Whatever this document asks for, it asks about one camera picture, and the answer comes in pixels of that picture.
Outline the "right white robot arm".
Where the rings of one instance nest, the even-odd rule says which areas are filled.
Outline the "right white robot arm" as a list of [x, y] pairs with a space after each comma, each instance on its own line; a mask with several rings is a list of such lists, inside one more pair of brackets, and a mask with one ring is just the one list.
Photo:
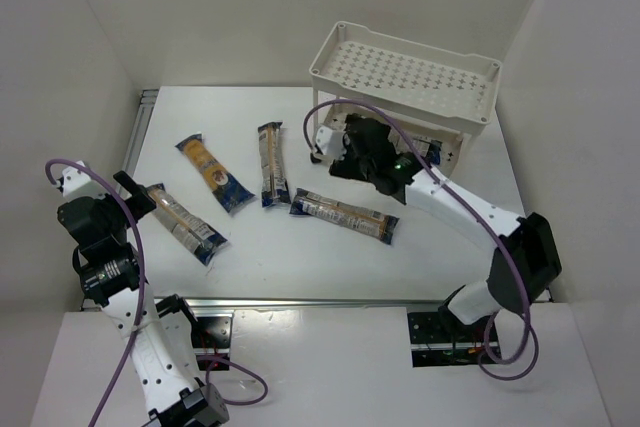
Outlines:
[[344, 130], [319, 127], [315, 148], [331, 159], [331, 175], [374, 185], [445, 223], [489, 255], [487, 277], [445, 300], [445, 322], [458, 327], [502, 309], [523, 313], [523, 305], [535, 301], [562, 271], [547, 219], [503, 210], [460, 187], [416, 149], [397, 151], [390, 132], [389, 125], [374, 118], [350, 114]]

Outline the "long yellow spaghetti bag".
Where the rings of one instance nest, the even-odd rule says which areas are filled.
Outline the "long yellow spaghetti bag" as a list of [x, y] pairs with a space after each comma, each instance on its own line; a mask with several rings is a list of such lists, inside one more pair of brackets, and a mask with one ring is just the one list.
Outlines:
[[[440, 141], [425, 135], [414, 134], [411, 132], [407, 132], [406, 135], [410, 138], [411, 144], [427, 163], [432, 165], [439, 165], [441, 163], [442, 143]], [[389, 141], [393, 144], [398, 153], [411, 152], [409, 144], [395, 130], [389, 134]]]

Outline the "label-side blue spaghetti bag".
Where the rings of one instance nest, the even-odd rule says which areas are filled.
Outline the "label-side blue spaghetti bag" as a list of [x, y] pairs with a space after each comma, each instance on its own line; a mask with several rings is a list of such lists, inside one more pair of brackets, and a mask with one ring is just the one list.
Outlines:
[[385, 245], [391, 245], [399, 219], [393, 215], [347, 204], [298, 188], [291, 201], [289, 214], [310, 216], [333, 225], [372, 237]]

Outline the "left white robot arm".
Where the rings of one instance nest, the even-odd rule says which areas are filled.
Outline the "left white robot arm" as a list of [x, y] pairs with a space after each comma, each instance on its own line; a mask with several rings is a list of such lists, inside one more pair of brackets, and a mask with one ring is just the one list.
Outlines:
[[111, 320], [141, 384], [150, 426], [221, 426], [229, 412], [217, 389], [205, 384], [191, 345], [195, 324], [186, 302], [156, 302], [146, 280], [141, 242], [127, 234], [156, 204], [126, 172], [115, 180], [122, 198], [83, 163], [56, 180], [64, 203], [57, 219], [74, 239], [72, 266], [84, 296]]

